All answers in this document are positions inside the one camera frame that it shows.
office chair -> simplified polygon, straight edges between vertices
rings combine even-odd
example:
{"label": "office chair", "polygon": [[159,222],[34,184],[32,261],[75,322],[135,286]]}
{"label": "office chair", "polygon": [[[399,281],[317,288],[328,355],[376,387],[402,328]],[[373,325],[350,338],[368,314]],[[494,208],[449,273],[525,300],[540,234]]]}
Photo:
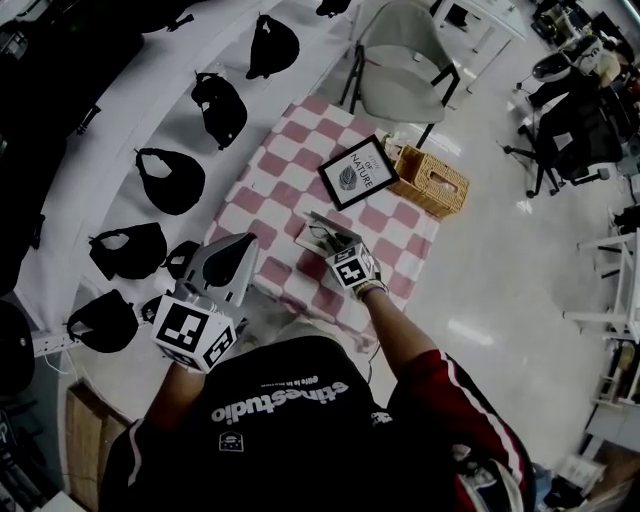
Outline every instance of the office chair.
{"label": "office chair", "polygon": [[[426,58],[416,59],[416,54]],[[412,71],[435,66],[439,74],[431,82]],[[440,99],[435,86],[448,75],[451,84]],[[414,0],[394,0],[383,6],[356,43],[355,61],[340,99],[349,93],[355,78],[349,112],[356,101],[374,117],[390,121],[427,124],[420,148],[433,125],[444,119],[444,107],[460,77],[444,51],[429,7]]]}
{"label": "office chair", "polygon": [[600,91],[579,91],[570,93],[542,116],[537,136],[526,126],[518,129],[518,134],[527,136],[533,151],[511,146],[504,146],[503,150],[507,155],[516,153],[538,164],[535,190],[527,190],[529,199],[540,193],[545,174],[553,185],[550,194],[560,191],[554,169],[561,178],[561,187],[564,180],[577,186],[609,179],[608,169],[589,175],[591,165],[622,160],[618,133],[605,114],[608,110]]}

black t-shirt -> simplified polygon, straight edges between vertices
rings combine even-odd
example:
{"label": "black t-shirt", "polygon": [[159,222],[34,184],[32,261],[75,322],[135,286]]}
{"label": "black t-shirt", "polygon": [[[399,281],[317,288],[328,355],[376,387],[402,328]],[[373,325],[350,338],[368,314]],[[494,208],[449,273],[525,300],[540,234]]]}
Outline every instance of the black t-shirt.
{"label": "black t-shirt", "polygon": [[138,422],[116,441],[101,510],[452,510],[456,469],[444,425],[403,404],[406,392],[395,395],[393,414],[376,405],[328,338],[256,349],[216,366],[178,432]]}

white floor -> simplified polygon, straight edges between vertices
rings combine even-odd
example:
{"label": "white floor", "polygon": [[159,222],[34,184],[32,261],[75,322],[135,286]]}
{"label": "white floor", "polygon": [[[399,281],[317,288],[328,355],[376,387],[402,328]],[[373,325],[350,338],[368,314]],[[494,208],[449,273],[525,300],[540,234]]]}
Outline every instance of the white floor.
{"label": "white floor", "polygon": [[[442,30],[466,81],[503,42],[496,37],[474,59],[469,48],[485,26],[468,18],[469,34]],[[464,211],[443,222],[407,315],[465,367],[532,458],[553,465],[580,440],[603,361],[603,343],[581,335],[561,313],[604,310],[611,287],[593,272],[595,255],[579,254],[576,243],[605,236],[607,206],[618,210],[630,204],[630,196],[614,176],[567,185],[553,198],[545,188],[526,199],[532,176],[498,143],[526,147],[515,133],[526,110],[524,94],[513,88],[544,53],[533,33],[526,42],[513,41],[473,95],[459,88],[446,120],[425,144],[423,149],[470,179],[471,191]],[[349,66],[341,61],[319,92],[335,101]],[[533,80],[525,82],[525,88],[535,87]],[[419,135],[414,127],[397,129]],[[144,413],[167,364],[144,336],[142,331],[125,351],[110,356],[72,351],[78,373],[89,374],[129,416]],[[372,388],[384,404],[395,382],[382,355],[373,368]]]}

white cable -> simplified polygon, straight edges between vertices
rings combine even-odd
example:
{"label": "white cable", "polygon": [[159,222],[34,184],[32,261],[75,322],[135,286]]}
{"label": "white cable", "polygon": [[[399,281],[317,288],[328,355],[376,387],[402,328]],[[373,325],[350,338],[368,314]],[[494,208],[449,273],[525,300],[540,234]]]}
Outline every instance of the white cable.
{"label": "white cable", "polygon": [[69,362],[71,363],[71,367],[73,368],[73,373],[76,376],[76,382],[78,382],[80,378],[78,377],[78,370],[76,370],[76,365],[73,364],[73,359],[71,358],[71,354],[69,354],[69,350],[65,350],[64,353],[66,354],[67,358],[69,359]]}
{"label": "white cable", "polygon": [[57,371],[60,375],[69,375],[69,372],[63,372],[60,368],[56,368],[55,366],[53,366],[49,360],[47,359],[47,354],[45,352],[44,354],[44,362],[47,363],[47,366],[49,366],[49,368]]}

gray object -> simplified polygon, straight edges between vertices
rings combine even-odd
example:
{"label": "gray object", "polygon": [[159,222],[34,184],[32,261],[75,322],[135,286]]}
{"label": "gray object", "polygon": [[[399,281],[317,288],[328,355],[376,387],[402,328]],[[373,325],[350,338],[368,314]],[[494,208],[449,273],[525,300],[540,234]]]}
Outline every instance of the gray object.
{"label": "gray object", "polygon": [[220,311],[238,325],[240,305],[253,279],[260,246],[253,233],[230,235],[194,254],[172,297],[209,311]]}
{"label": "gray object", "polygon": [[[437,69],[432,80],[425,74]],[[451,75],[440,98],[435,86]],[[394,0],[383,6],[356,43],[355,61],[340,99],[342,105],[355,78],[349,111],[356,101],[375,117],[395,122],[427,124],[417,147],[435,123],[444,119],[444,107],[460,77],[436,34],[429,8],[417,0]]]}
{"label": "gray object", "polygon": [[618,164],[620,174],[631,177],[640,173],[640,137],[637,134],[622,145],[622,154],[622,161]]}

